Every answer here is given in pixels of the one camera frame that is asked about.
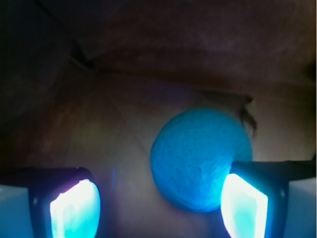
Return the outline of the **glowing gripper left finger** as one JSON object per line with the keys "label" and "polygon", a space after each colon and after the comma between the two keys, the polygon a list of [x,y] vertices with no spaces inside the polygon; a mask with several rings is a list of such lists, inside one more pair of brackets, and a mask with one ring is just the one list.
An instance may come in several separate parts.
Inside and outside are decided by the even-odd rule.
{"label": "glowing gripper left finger", "polygon": [[0,171],[2,238],[94,238],[101,196],[86,168]]}

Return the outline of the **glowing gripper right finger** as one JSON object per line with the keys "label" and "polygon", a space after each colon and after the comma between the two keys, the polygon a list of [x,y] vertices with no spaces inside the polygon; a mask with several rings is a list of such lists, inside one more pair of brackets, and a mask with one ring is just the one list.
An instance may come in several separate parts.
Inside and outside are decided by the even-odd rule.
{"label": "glowing gripper right finger", "polygon": [[316,162],[235,162],[221,194],[232,238],[315,238]]}

